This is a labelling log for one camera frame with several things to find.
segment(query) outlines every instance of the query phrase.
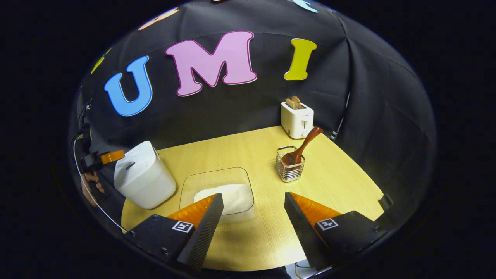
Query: light wood tabletop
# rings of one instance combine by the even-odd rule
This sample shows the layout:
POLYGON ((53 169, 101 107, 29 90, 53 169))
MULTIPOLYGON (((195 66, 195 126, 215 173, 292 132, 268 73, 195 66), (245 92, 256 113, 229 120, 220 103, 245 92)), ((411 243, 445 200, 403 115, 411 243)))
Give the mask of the light wood tabletop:
POLYGON ((126 199, 122 226, 131 230, 153 214, 168 216, 178 211, 183 182, 190 175, 241 167, 251 183, 255 217, 219 224, 203 266, 256 271, 302 261, 305 254, 284 210, 285 192, 341 213, 356 210, 371 220, 384 212, 378 202, 383 195, 379 187, 323 134, 306 147, 301 178, 283 182, 275 167, 276 149, 300 147, 303 140, 292 139, 281 126, 275 126, 158 150, 178 188, 154 209, 143 209, 126 199))

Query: white powder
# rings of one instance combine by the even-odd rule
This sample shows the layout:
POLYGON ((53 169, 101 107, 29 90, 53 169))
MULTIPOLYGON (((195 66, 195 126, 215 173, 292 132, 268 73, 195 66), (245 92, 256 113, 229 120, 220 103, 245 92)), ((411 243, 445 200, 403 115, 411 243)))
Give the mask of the white powder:
POLYGON ((194 195, 193 202, 196 203, 215 193, 222 194, 224 202, 222 215, 245 211, 253 204, 251 190, 245 184, 228 184, 202 190, 194 195))

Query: yellow letter i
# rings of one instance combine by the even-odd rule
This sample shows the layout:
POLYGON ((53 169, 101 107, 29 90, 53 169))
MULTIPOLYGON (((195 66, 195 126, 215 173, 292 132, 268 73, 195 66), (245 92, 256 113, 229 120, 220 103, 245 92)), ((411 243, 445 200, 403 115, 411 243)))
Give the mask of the yellow letter i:
POLYGON ((317 45, 305 39, 293 39, 291 44, 295 47, 295 53, 289 71, 284 74, 284 79, 304 80, 309 75, 306 71, 311 52, 317 48, 317 45))

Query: pink letter m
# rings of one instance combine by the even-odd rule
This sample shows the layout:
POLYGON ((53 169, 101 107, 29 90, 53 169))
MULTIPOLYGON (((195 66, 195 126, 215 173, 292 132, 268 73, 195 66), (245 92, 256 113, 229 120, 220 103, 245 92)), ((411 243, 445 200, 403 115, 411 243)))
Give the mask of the pink letter m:
POLYGON ((210 87, 217 85, 224 63, 225 84, 241 84, 256 80, 256 73, 251 70, 249 42, 254 37, 248 31, 229 32, 222 36, 213 54, 194 40, 187 40, 169 47, 166 55, 174 58, 178 71, 179 96, 189 96, 200 92, 202 85, 193 77, 193 70, 210 87))

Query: bread slice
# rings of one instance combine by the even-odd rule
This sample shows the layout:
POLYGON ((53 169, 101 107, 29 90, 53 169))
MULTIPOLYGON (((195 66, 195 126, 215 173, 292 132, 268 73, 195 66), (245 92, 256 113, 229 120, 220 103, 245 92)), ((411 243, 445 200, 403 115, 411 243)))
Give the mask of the bread slice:
POLYGON ((302 105, 300 104, 300 99, 296 96, 291 97, 291 100, 296 104, 296 107, 301 110, 302 105))
POLYGON ((292 108, 292 109, 296 109, 296 103, 293 102, 291 99, 286 99, 286 105, 288 105, 288 107, 292 108))

